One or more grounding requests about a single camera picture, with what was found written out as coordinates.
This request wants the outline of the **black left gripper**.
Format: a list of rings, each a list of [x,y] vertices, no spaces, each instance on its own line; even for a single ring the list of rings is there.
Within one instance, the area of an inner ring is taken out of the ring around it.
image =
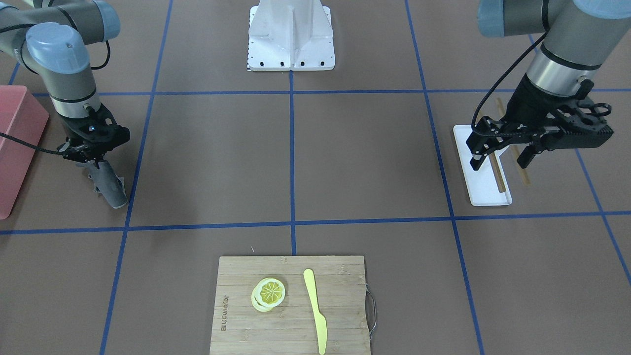
[[[471,168],[479,171],[490,153],[510,144],[525,143],[527,146],[516,161],[521,169],[526,169],[543,151],[542,139],[550,123],[548,112],[564,98],[568,97],[548,94],[523,76],[509,100],[504,117],[493,120],[485,115],[478,123],[473,117],[470,125],[472,133],[466,140],[472,153]]]

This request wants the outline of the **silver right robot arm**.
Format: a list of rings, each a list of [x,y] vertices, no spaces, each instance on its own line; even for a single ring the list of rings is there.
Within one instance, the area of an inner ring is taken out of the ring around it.
[[[99,95],[88,45],[109,43],[120,33],[120,18],[105,0],[34,2],[20,10],[1,5],[1,50],[42,79],[66,130],[66,143],[47,150],[3,133],[31,149],[61,155],[88,169],[94,183],[122,188],[122,180],[106,161],[109,151],[130,139]]]

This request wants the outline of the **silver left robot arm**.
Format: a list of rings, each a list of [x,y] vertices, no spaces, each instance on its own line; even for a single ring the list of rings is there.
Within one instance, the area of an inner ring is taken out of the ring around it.
[[[541,34],[518,57],[538,49],[501,119],[472,118],[470,165],[510,144],[525,144],[527,168],[544,151],[597,148],[613,135],[607,103],[589,97],[594,77],[630,29],[628,0],[481,0],[478,29],[486,37]]]

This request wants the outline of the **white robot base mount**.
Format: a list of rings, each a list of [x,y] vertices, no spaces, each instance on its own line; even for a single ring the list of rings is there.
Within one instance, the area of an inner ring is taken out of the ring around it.
[[[319,0],[261,0],[249,10],[250,71],[329,71],[336,66],[331,9]]]

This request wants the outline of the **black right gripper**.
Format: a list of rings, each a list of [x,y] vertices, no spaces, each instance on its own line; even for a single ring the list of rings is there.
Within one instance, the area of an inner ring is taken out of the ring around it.
[[[97,182],[101,175],[99,162],[108,151],[130,140],[129,129],[120,126],[104,104],[98,110],[87,106],[82,118],[59,115],[66,133],[66,142],[57,151],[67,159],[86,163],[88,178]]]

